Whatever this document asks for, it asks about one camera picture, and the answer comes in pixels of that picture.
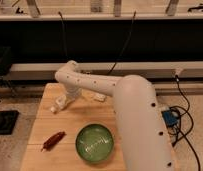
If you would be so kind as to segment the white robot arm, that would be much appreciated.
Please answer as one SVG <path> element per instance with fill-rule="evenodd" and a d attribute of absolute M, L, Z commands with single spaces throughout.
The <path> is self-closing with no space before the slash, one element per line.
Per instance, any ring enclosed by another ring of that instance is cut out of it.
<path fill-rule="evenodd" d="M 151 82 L 139 75 L 83 74 L 75 61 L 58 69 L 55 79 L 65 86 L 69 97 L 76 97 L 84 88 L 113 98 L 127 171 L 176 171 L 169 134 Z"/>

